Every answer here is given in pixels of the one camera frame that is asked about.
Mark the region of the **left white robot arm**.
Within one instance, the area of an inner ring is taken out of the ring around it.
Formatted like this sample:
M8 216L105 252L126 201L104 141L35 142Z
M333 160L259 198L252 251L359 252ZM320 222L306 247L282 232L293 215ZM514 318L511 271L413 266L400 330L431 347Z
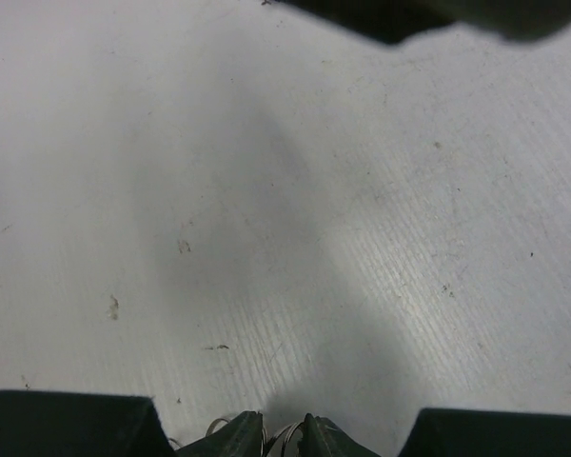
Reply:
M283 4L388 46L456 24L515 43L537 42L571 25L571 0L285 0Z

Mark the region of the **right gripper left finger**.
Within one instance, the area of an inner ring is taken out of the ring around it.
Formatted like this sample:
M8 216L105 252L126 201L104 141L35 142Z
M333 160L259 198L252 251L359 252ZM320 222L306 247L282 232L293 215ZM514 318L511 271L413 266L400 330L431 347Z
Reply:
M265 455L263 415L244 411L221 427L210 424L206 436L175 450L181 457L261 457Z

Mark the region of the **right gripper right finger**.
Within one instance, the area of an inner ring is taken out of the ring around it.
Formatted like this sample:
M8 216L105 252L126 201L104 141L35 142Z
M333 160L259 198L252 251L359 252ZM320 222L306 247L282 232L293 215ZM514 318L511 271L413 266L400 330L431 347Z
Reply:
M360 445L331 420L308 413L302 425L302 438L297 445L302 457L379 457Z

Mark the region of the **metal disc keyring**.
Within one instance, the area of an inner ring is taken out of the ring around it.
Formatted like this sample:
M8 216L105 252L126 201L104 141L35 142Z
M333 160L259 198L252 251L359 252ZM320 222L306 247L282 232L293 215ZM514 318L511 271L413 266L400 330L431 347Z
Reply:
M222 425L224 425L226 423L226 420L230 420L233 418L218 417L218 418L214 419L211 423L213 423L214 421L217 421L218 422L217 427L221 427ZM289 442L291 441L291 439L295 435L295 433L302 429L302 425L303 425L303 422L291 423L291 424L288 424L288 425L278 429L272 435L269 435L267 432L266 426L264 424L264 428L265 428L265 455L264 456L269 456L272 449L275 447L275 445L278 442L281 442L280 456L285 456ZM180 447L186 446L186 445L183 445L180 441L178 441L177 439L175 439L173 437L168 437L167 441L169 442L169 444L171 445L171 447L173 448L174 451Z

